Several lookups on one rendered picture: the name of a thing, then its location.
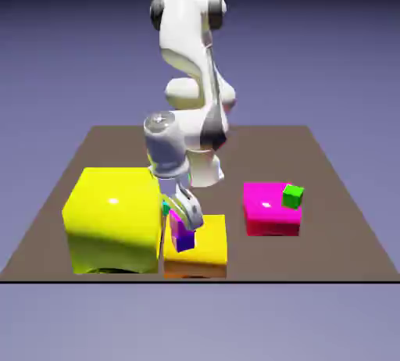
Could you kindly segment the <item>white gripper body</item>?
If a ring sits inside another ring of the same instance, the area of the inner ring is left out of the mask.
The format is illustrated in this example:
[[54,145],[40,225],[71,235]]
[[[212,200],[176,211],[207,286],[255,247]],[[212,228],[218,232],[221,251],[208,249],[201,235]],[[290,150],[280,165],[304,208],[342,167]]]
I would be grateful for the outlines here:
[[183,221],[188,231],[196,231],[203,221],[203,213],[197,198],[190,191],[177,191],[169,198],[170,207]]

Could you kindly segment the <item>small magenta cube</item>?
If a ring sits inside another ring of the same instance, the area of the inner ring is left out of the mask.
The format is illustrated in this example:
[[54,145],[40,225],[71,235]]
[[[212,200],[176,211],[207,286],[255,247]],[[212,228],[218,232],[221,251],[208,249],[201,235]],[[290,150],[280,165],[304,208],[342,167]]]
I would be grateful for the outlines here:
[[170,218],[171,235],[173,237],[180,238],[187,234],[184,221],[173,209],[170,209],[169,218]]

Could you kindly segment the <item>small purple cube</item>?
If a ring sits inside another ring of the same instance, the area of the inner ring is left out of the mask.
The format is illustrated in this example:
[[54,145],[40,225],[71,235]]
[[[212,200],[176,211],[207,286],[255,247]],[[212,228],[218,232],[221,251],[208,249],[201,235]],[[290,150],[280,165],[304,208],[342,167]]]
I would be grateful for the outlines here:
[[179,234],[174,237],[174,247],[177,252],[184,252],[195,247],[195,233],[194,231],[188,231],[185,234]]

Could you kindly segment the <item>small green cube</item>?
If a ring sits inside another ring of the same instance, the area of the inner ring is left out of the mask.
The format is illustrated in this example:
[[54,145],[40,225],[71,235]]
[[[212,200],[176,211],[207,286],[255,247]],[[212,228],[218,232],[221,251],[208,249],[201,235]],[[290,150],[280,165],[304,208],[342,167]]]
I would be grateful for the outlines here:
[[302,204],[304,191],[303,187],[287,184],[282,192],[282,206],[290,209],[298,209]]

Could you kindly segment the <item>large orange box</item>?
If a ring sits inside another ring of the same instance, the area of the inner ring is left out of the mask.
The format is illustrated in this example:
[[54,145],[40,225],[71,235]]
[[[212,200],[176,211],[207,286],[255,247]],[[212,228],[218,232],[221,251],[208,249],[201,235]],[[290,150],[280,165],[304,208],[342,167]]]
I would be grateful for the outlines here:
[[195,232],[195,247],[178,252],[173,245],[171,218],[166,218],[163,239],[165,278],[225,278],[227,276],[227,229],[224,215],[204,215]]

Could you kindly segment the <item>large magenta box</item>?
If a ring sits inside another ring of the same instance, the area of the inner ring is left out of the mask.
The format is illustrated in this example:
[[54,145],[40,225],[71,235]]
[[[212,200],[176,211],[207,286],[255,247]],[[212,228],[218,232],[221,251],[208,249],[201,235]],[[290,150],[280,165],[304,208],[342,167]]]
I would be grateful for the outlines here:
[[248,236],[299,236],[302,205],[282,206],[287,182],[244,182],[243,210]]

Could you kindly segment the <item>large yellow box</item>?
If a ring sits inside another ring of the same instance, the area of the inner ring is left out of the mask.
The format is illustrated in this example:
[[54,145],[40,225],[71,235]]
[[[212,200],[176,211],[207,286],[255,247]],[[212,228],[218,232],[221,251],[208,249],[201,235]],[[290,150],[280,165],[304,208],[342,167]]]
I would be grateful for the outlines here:
[[149,168],[84,168],[62,219],[75,274],[158,271],[162,195]]

